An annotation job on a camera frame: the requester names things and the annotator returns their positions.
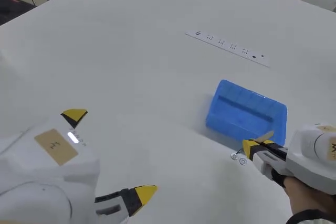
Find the power outlet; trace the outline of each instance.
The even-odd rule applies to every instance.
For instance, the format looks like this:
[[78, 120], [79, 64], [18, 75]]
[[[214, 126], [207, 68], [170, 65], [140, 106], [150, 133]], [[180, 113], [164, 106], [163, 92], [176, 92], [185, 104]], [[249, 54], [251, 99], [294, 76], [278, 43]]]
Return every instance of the power outlet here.
[[189, 31], [186, 32], [185, 34], [193, 38], [199, 39], [201, 41], [204, 41], [215, 47], [219, 47], [226, 51], [232, 52], [233, 54], [239, 55], [245, 59], [259, 63], [263, 66], [270, 67], [269, 59], [266, 55], [252, 51], [245, 47], [240, 47], [235, 43], [228, 42], [226, 39], [219, 38], [215, 35], [211, 35], [202, 31]]

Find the blue box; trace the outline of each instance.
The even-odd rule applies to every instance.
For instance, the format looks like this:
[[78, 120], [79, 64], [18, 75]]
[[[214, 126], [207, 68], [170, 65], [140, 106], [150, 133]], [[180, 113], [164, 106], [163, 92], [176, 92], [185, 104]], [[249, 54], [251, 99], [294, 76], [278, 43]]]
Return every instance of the blue box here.
[[237, 141], [274, 131], [270, 140], [283, 146], [286, 121], [284, 104], [222, 80], [206, 117], [206, 126]]

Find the sticker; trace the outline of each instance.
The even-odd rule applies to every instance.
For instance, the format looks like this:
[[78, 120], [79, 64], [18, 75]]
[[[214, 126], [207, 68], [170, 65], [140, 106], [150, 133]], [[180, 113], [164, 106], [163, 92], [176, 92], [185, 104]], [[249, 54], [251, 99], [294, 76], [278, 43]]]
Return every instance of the sticker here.
[[59, 166], [78, 155], [78, 152], [55, 129], [35, 136], [35, 140]]
[[336, 132], [336, 128], [333, 126], [318, 126], [318, 129], [322, 130], [322, 131], [328, 131], [328, 132]]
[[336, 161], [336, 137], [329, 139], [328, 160]]

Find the white light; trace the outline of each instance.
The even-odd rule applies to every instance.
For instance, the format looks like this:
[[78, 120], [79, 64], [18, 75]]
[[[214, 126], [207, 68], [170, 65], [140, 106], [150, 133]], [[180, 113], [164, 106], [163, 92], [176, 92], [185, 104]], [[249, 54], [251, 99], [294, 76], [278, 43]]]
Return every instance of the white light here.
[[73, 135], [72, 132], [68, 132], [68, 136], [75, 144], [79, 143], [78, 139], [75, 137], [75, 135]]

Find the white table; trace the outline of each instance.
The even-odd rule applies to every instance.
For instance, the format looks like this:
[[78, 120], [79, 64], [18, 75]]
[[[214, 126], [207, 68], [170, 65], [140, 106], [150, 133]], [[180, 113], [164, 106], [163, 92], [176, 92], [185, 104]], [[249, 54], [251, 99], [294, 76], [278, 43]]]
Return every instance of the white table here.
[[[262, 51], [271, 68], [190, 29]], [[334, 13], [298, 0], [52, 0], [0, 27], [0, 130], [87, 108], [97, 194], [159, 187], [131, 223], [285, 223], [282, 188], [232, 161], [205, 116], [227, 79], [286, 104], [288, 140], [335, 123], [335, 31]]]

